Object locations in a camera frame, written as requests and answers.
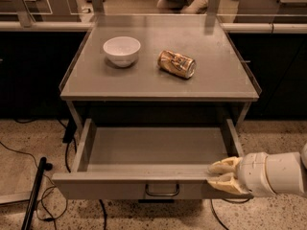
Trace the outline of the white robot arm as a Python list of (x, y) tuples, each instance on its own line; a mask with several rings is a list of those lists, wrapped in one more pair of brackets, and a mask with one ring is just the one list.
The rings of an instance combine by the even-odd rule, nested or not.
[(208, 167), (208, 183), (233, 195), (255, 197), (290, 194), (307, 196), (307, 144), (301, 152), (249, 153)]

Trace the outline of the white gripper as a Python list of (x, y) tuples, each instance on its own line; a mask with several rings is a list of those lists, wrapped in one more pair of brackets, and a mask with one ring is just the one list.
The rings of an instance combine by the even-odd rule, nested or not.
[(265, 152), (257, 152), (249, 153), (243, 159), (232, 156), (217, 161), (208, 167), (208, 171), (221, 175), (211, 177), (207, 182), (214, 189), (233, 195), (274, 196), (266, 173), (267, 157)]

